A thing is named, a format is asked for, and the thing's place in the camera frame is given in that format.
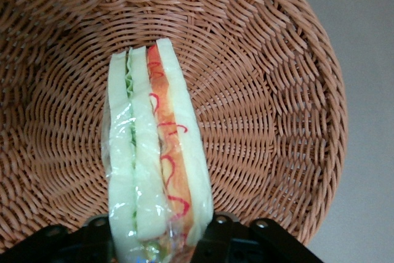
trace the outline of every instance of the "wrapped sandwich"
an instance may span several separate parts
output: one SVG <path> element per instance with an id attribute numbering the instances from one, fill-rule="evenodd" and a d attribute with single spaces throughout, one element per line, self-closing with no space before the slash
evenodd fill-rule
<path id="1" fill-rule="evenodd" d="M 196 116 L 169 39 L 114 54 L 108 74 L 109 217 L 123 262 L 166 262 L 213 215 Z"/>

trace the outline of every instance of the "sandwich wrapper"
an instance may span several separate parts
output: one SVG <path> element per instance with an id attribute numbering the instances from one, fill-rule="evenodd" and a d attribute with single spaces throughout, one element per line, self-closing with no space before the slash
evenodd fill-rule
<path id="1" fill-rule="evenodd" d="M 145 51 L 144 47 L 126 54 L 129 70 L 132 62 L 141 62 L 141 52 Z M 111 63 L 116 59 L 123 62 L 125 58 L 115 54 Z M 188 262 L 195 243 L 187 245 L 184 221 L 173 219 L 175 211 L 167 199 L 163 177 L 158 174 L 161 169 L 152 169 L 153 163 L 159 163 L 161 144 L 152 114 L 154 107 L 144 101 L 144 95 L 146 99 L 146 94 L 152 92 L 146 83 L 147 73 L 139 71 L 136 79 L 137 74 L 131 71 L 129 81 L 128 75 L 126 70 L 125 89 L 132 90 L 131 101 L 122 100 L 125 96 L 122 88 L 118 93 L 111 90 L 114 73 L 110 70 L 102 121 L 102 161 L 108 179 L 108 211 L 116 256 L 120 263 Z M 145 163 L 150 163 L 151 169 L 146 169 Z M 200 204 L 198 210 L 213 214 L 212 197 Z"/>

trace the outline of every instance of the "gray background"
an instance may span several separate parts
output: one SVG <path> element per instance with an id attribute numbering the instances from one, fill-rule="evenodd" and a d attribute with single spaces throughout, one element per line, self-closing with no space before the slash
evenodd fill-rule
<path id="1" fill-rule="evenodd" d="M 345 167 L 309 248 L 325 263 L 394 262 L 394 0 L 307 0 L 342 67 Z"/>

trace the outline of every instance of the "wicker basket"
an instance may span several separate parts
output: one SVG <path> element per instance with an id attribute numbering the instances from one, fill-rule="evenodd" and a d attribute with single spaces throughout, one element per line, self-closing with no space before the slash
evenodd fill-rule
<path id="1" fill-rule="evenodd" d="M 0 251 L 107 211 L 100 123 L 110 55 L 171 38 L 215 209 L 307 243 L 345 157 L 340 66 L 305 0 L 0 0 Z"/>

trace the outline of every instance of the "plastic wrap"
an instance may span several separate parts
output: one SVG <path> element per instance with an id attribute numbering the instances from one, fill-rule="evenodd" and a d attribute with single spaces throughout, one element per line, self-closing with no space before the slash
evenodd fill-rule
<path id="1" fill-rule="evenodd" d="M 168 42 L 162 44 L 162 52 L 167 51 Z M 154 61 L 159 57 L 160 47 L 154 50 L 157 55 L 147 55 L 145 47 L 115 54 L 108 73 L 102 158 L 108 178 L 111 232 L 120 263 L 175 262 L 172 259 L 175 254 L 187 262 L 213 212 L 206 163 L 198 163 L 202 145 L 196 150 L 200 151 L 199 155 L 187 152 L 185 149 L 192 141 L 182 138 L 186 132 L 189 132 L 187 137 L 200 138 L 195 115 L 182 109 L 177 111 L 179 107 L 172 101 L 179 98 L 171 94 L 174 92 L 171 84 L 163 89 L 163 79 Z M 166 61 L 167 53 L 159 57 L 163 60 L 163 76 L 165 72 L 166 79 L 175 83 L 177 91 L 180 88 L 184 92 L 183 77 L 172 78 L 179 73 L 182 76 L 180 68 L 178 73 L 171 70 L 173 65 L 165 70 L 168 62 L 174 64 L 172 47 L 171 51 L 173 56 L 169 61 Z M 160 113 L 163 104 L 170 105 L 174 112 Z M 181 162 L 184 159 L 184 167 L 179 166 L 176 155 L 182 157 Z M 193 158 L 195 163 L 187 163 Z M 192 194 L 193 184 L 200 186 L 202 192 Z"/>

